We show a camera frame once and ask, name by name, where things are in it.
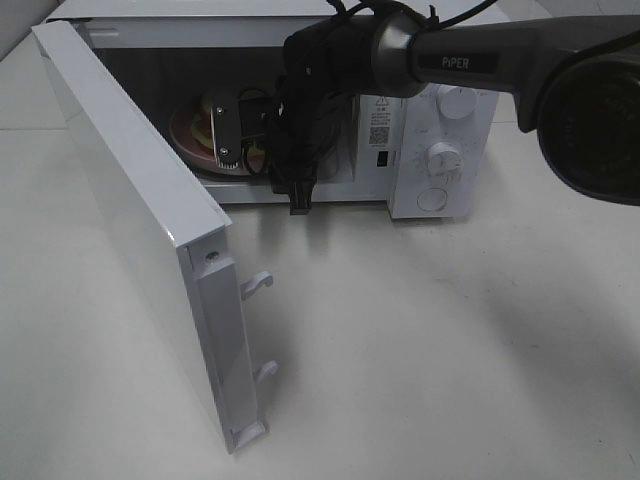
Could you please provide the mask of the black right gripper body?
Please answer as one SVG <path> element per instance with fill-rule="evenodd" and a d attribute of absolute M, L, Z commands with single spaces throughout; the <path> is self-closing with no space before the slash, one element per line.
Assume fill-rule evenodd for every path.
<path fill-rule="evenodd" d="M 325 90 L 291 75 L 277 79 L 267 114 L 267 173 L 289 213 L 306 215 L 325 158 L 337 146 L 354 95 Z"/>

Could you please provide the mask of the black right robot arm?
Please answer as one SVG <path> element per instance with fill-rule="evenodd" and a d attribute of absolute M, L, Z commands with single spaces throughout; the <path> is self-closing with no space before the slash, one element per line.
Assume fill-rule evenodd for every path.
<path fill-rule="evenodd" d="M 605 202 L 639 201 L 639 19 L 565 16 L 467 25 L 367 1 L 290 35 L 266 115 L 272 189 L 312 205 L 320 145 L 357 95 L 409 98 L 430 84 L 509 93 L 551 170 Z"/>

